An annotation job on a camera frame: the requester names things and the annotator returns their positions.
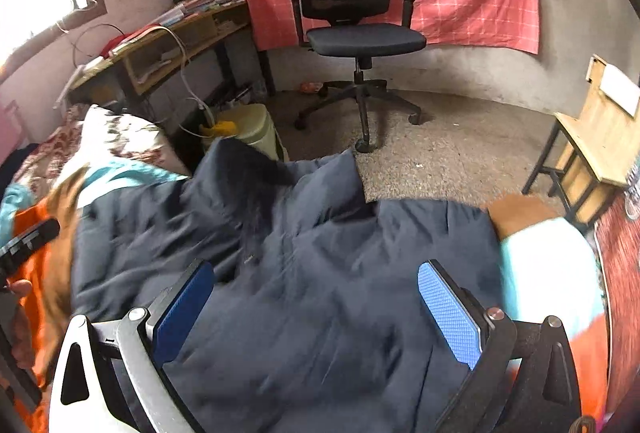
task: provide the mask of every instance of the bed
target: bed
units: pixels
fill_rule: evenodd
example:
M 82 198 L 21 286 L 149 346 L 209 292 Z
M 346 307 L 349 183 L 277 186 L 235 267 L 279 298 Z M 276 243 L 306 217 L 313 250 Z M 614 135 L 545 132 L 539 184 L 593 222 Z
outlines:
M 558 315 L 583 412 L 602 420 L 608 350 L 596 262 L 539 200 L 507 196 L 488 210 L 366 203 L 350 151 L 283 164 L 235 139 L 218 140 L 189 178 L 168 150 L 160 163 L 155 150 L 127 148 L 148 123 L 128 120 L 136 130 L 122 146 L 113 125 L 125 123 L 113 117 L 70 113 L 53 153 L 40 146 L 15 178 L 34 199 L 14 213 L 14 233 L 50 216 L 61 223 L 16 275 L 34 284 L 24 306 L 43 389 L 71 315 L 121 318 L 194 257 L 237 256 L 238 278 L 214 291 L 164 367 L 206 431 L 428 430 L 466 375 L 418 311 L 415 272 L 435 257 L 486 307 L 525 321 Z M 25 418 L 46 431 L 44 405 Z

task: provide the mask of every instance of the chair seat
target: chair seat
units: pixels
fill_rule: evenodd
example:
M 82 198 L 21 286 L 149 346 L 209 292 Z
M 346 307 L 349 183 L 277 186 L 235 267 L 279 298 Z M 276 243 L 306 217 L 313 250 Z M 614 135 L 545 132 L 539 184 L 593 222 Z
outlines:
M 597 133 L 590 129 L 590 124 L 585 124 L 563 113 L 555 113 L 554 115 L 574 140 L 575 145 L 596 175 L 598 182 L 616 187 L 626 187 L 626 174 L 631 164 L 620 157 L 616 150 L 607 149 L 605 145 L 600 143 L 601 139 L 598 138 Z
M 316 53 L 335 58 L 398 56 L 427 45 L 420 32 L 391 23 L 314 28 L 306 36 Z

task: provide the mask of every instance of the blue pad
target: blue pad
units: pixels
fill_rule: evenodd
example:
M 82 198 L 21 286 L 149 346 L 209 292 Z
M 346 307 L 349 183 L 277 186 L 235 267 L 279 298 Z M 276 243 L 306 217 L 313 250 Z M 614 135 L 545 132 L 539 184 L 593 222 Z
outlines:
M 204 262 L 156 326 L 153 343 L 156 365 L 162 366 L 177 357 L 215 283 L 213 267 Z
M 418 269 L 418 290 L 453 355 L 474 369 L 481 354 L 480 329 L 430 263 Z

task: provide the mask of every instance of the wooden chair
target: wooden chair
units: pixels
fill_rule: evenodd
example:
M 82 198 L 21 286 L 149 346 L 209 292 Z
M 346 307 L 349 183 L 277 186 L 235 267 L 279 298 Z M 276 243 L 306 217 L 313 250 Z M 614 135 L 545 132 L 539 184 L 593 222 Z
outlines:
M 549 196 L 558 194 L 565 218 L 586 230 L 627 187 L 626 176 L 640 152 L 640 120 L 631 117 L 600 89 L 607 63 L 591 58 L 587 80 L 591 83 L 580 117 L 555 113 L 556 121 L 540 159 L 522 189 L 527 194 L 539 174 L 551 177 Z M 545 166 L 549 152 L 562 132 L 568 145 L 556 164 Z

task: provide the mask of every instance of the chair base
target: chair base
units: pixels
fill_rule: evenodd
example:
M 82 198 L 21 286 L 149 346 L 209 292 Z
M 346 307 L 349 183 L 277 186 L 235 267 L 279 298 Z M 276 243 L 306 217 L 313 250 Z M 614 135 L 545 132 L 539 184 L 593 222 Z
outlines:
M 355 99 L 358 103 L 358 111 L 360 112 L 360 123 L 362 125 L 362 138 L 355 143 L 356 151 L 359 153 L 371 153 L 375 146 L 370 143 L 369 134 L 369 118 L 367 116 L 367 97 L 378 98 L 389 102 L 400 108 L 409 111 L 409 123 L 418 126 L 422 122 L 422 110 L 419 106 L 410 103 L 408 100 L 396 95 L 395 93 L 386 91 L 386 80 L 369 79 L 364 80 L 362 71 L 356 69 L 353 74 L 353 81 L 348 80 L 331 80 L 325 82 L 318 95 L 323 99 L 316 102 L 313 106 L 303 109 L 298 118 L 294 122 L 296 129 L 303 130 L 306 128 L 306 118 L 318 111 L 319 109 L 339 102 L 346 98 Z M 329 95 L 329 88 L 337 88 L 339 91 Z

